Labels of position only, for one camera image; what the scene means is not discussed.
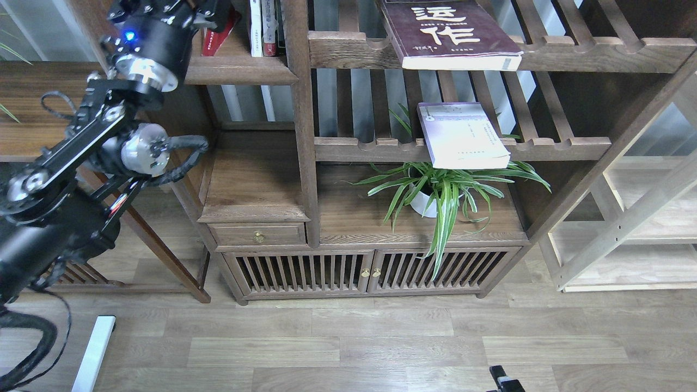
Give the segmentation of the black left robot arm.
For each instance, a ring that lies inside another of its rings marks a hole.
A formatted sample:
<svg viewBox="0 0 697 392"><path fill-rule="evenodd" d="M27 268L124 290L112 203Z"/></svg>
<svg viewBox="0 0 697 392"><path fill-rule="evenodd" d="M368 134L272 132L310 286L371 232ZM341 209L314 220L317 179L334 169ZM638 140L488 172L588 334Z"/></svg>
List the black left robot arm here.
<svg viewBox="0 0 697 392"><path fill-rule="evenodd" d="M120 217L147 186L177 182L199 163L204 136L167 136L137 120L158 110L189 67L201 29L223 32L229 1L115 1L107 19L119 31L103 36L106 77L89 76L80 106L57 113L65 138L2 183L2 327L42 333L37 347L2 376L2 390L30 383L28 375L57 339L57 326L8 310L25 288L46 292L70 262L83 264L115 246Z"/></svg>

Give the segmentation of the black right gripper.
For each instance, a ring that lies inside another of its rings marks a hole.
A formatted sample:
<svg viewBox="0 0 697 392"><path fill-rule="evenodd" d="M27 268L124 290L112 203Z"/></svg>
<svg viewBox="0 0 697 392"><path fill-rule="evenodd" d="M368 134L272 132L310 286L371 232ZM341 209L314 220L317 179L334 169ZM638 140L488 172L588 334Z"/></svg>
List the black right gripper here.
<svg viewBox="0 0 697 392"><path fill-rule="evenodd" d="M491 377L498 382L498 391L501 392L525 392L525 388L518 379L507 378L502 365L490 366Z"/></svg>

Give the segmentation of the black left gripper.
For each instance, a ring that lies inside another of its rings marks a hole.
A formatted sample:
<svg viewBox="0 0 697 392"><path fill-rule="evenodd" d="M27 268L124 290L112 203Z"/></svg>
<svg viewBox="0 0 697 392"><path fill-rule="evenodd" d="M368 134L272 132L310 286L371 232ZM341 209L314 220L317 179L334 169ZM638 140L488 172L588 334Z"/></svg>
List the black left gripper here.
<svg viewBox="0 0 697 392"><path fill-rule="evenodd" d="M193 27L208 29L216 33L224 31L228 19L231 1L195 1Z"/></svg>

